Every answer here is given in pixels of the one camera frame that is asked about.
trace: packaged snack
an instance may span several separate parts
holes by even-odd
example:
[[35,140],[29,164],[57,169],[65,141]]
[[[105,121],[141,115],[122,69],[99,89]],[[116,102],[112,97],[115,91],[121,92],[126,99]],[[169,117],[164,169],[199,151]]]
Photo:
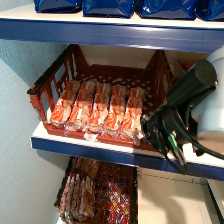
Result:
[[82,83],[72,113],[66,124],[65,135],[68,134],[68,131],[82,130],[88,124],[92,112],[95,88],[96,83],[94,81]]
[[68,176],[68,179],[67,179],[62,197],[61,197],[60,205],[59,205],[59,211],[61,213],[64,213],[66,211],[66,198],[67,198],[67,193],[69,190],[70,181],[71,181],[71,177]]
[[126,96],[127,88],[125,86],[113,86],[109,115],[104,126],[104,131],[106,134],[116,137],[117,131],[121,127],[124,117]]
[[223,0],[198,0],[196,15],[204,21],[224,21]]
[[139,0],[139,11],[143,18],[194,20],[197,2],[198,0]]
[[75,208],[73,208],[73,217],[75,219],[78,219],[79,221],[85,221],[87,217],[79,213],[80,205],[81,205],[81,199],[82,199],[82,188],[84,186],[84,177],[83,174],[81,173],[79,175],[79,187],[77,187],[77,192],[76,192],[76,205]]
[[71,80],[66,83],[65,89],[58,99],[50,118],[52,125],[61,128],[68,121],[71,114],[71,107],[75,102],[79,88],[80,83],[78,81]]
[[72,195],[73,195],[73,190],[74,190],[74,186],[75,186],[75,178],[76,178],[75,173],[72,173],[72,172],[69,174],[69,176],[71,178],[71,181],[70,181],[68,193],[67,193],[67,196],[66,196],[66,209],[65,209],[65,211],[67,213],[70,212]]
[[136,0],[83,1],[83,14],[84,16],[130,18],[136,2]]
[[144,89],[140,87],[131,89],[121,126],[122,136],[133,139],[135,145],[139,145],[141,139],[140,117],[142,114],[144,96]]
[[95,189],[94,182],[89,178],[89,176],[84,177],[79,214],[89,219],[93,218],[94,216],[94,209],[95,209],[94,189]]
[[101,133],[103,124],[108,116],[111,85],[109,83],[97,83],[93,112],[89,120],[89,130]]
[[96,161],[93,159],[85,159],[81,169],[82,171],[86,172],[86,174],[90,177],[91,180],[95,180],[99,166],[100,161]]
[[64,13],[72,12],[82,7],[81,0],[34,0],[36,12]]
[[79,189],[80,189],[80,184],[81,184],[81,178],[80,178],[80,172],[77,171],[76,178],[75,178],[75,184],[74,184],[74,190],[73,190],[73,195],[72,195],[72,202],[71,202],[71,213],[74,218],[77,216],[77,206],[78,206],[78,201],[79,201]]

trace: white shelf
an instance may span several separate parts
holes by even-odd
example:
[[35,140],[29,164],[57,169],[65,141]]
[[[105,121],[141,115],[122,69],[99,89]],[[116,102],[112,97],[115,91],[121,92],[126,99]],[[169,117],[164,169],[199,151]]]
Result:
[[216,224],[215,207],[206,185],[147,175],[138,177],[140,224]]
[[37,13],[34,10],[34,4],[29,4],[14,8],[11,10],[0,12],[2,19],[17,19],[17,20],[39,20],[39,21],[61,21],[61,22],[83,22],[83,23],[113,23],[113,24],[128,24],[128,25],[147,25],[160,27],[182,27],[182,28],[206,28],[206,29],[223,29],[224,22],[204,22],[198,18],[194,21],[183,20],[158,20],[158,19],[141,19],[136,13],[131,19],[122,18],[95,18],[83,17],[83,13]]
[[34,5],[0,12],[0,38],[212,52],[224,45],[224,23],[83,17],[79,13],[36,13]]
[[[174,172],[166,160],[157,152],[50,135],[42,122],[31,136],[31,143],[35,149]],[[193,153],[191,144],[184,146],[184,155],[188,161],[188,175],[224,180],[224,163],[222,160],[207,154],[197,157]]]
[[224,219],[224,182],[208,180],[208,183]]

